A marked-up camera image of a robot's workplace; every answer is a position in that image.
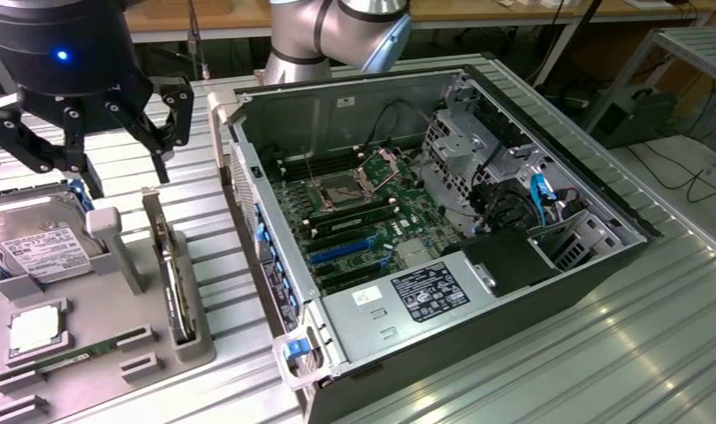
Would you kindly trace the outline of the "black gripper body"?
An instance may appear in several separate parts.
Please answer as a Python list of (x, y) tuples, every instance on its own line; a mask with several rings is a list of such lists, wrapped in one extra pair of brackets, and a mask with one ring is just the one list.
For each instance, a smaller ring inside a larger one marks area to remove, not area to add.
[(88, 133), (119, 123), (105, 103), (141, 113), (152, 94), (125, 23), (129, 1), (0, 1), (0, 59), (21, 108), (63, 125), (75, 108)]

